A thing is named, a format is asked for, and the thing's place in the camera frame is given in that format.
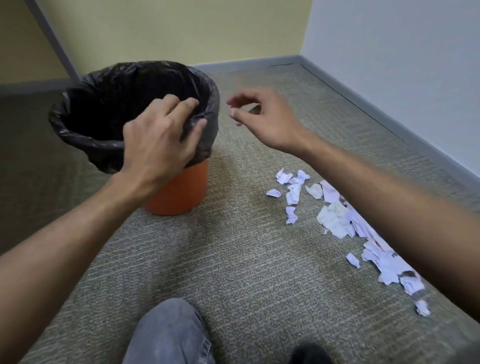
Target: hand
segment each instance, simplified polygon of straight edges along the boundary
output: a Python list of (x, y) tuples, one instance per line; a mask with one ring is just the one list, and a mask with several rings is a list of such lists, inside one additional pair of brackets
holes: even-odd
[[(259, 103), (250, 112), (242, 106)], [(270, 148), (298, 155), (303, 140), (310, 132), (303, 127), (283, 95), (273, 88), (245, 88), (227, 100), (230, 117), (237, 125), (244, 124), (258, 140)]]
[(181, 173), (193, 158), (207, 121), (197, 122), (183, 142), (183, 124), (198, 105), (194, 98), (174, 95), (155, 99), (135, 120), (123, 126), (125, 157), (119, 172), (144, 197)]

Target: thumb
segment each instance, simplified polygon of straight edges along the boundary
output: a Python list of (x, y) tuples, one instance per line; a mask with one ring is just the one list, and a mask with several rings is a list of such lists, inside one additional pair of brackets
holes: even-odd
[(183, 142), (185, 147), (185, 154), (189, 158), (189, 160), (195, 154), (195, 149), (197, 148), (198, 142), (202, 137), (202, 132), (204, 127), (207, 125), (207, 120), (201, 119), (197, 122), (197, 124), (193, 127), (192, 131), (188, 136), (185, 138)]
[(231, 108), (229, 115), (233, 120), (244, 124), (246, 127), (250, 127), (255, 122), (256, 118), (258, 118), (257, 115), (250, 114), (245, 110), (237, 108)]

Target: wall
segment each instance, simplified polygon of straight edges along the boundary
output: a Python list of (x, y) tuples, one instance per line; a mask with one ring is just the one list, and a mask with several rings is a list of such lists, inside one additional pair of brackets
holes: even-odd
[(38, 0), (81, 73), (299, 54), (312, 0)]
[(478, 0), (313, 0), (301, 54), (480, 177)]
[(0, 2), (0, 84), (68, 77), (21, 0)]

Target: floor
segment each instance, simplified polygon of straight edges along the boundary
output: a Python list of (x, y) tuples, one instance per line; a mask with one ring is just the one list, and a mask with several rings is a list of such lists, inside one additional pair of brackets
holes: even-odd
[[(325, 139), (405, 175), (435, 194), (480, 211), (480, 197), (299, 65), (211, 74), (223, 100), (246, 85), (273, 85), (301, 122)], [(0, 99), (0, 249), (15, 246), (107, 180), (53, 133), (55, 93)], [(302, 168), (270, 150), (227, 108), (210, 161), (209, 190), (174, 218), (136, 211), (93, 262), (22, 363), (120, 363), (136, 323), (169, 297), (198, 308), (218, 363), (285, 363), (302, 340), (322, 342), (338, 363), (471, 363), (480, 327), (428, 286), (432, 316), (418, 316), (401, 287), (376, 282), (348, 252), (362, 240), (323, 235), (322, 203), (300, 198), (285, 225), (285, 202), (266, 198), (275, 173)]]

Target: trash can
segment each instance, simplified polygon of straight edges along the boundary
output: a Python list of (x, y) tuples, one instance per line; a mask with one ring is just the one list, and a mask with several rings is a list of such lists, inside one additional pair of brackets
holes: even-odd
[(208, 121), (193, 159), (144, 206), (151, 213), (170, 216), (192, 209), (205, 196), (220, 108), (220, 95), (210, 77), (177, 62), (118, 63), (84, 76), (63, 92), (48, 120), (64, 142), (84, 151), (100, 171), (113, 174), (123, 166), (123, 125), (166, 94), (199, 101), (183, 125), (180, 140), (200, 119)]

